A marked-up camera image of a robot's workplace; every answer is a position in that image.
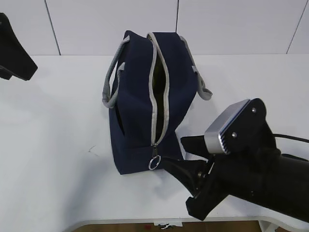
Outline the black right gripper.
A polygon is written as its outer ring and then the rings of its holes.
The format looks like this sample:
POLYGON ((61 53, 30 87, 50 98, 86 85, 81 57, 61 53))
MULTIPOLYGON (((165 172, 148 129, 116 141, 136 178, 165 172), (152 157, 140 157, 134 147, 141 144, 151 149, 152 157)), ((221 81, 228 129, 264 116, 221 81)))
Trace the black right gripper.
POLYGON ((255 153, 212 155, 204 135, 186 136, 181 144, 187 153, 207 160, 176 160, 163 157, 162 167, 190 193, 186 208, 190 216, 204 220, 228 195, 280 212, 280 197, 271 184, 271 166, 279 159, 277 148, 255 153))

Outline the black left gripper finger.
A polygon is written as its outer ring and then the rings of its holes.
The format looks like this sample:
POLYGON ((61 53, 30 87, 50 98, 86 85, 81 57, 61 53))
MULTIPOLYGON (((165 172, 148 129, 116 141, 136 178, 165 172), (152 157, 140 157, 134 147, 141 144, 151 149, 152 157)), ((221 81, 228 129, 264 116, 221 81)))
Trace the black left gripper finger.
POLYGON ((6 14, 0 14, 0 66, 24 81, 32 78, 38 66, 18 41, 6 14))
POLYGON ((0 78, 5 79, 5 80, 10 80, 12 77, 12 74, 6 70, 4 67, 0 66, 0 78))

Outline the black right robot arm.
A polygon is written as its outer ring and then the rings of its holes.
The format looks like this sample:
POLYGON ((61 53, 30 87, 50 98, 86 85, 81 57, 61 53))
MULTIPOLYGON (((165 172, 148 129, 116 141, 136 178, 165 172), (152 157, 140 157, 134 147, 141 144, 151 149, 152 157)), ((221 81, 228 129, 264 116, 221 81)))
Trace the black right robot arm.
POLYGON ((182 138, 186 151, 202 158, 163 157, 161 165, 182 183, 191 196, 188 214, 204 220, 227 196, 309 220, 309 162, 275 147, 225 154, 210 154, 200 136, 182 138))

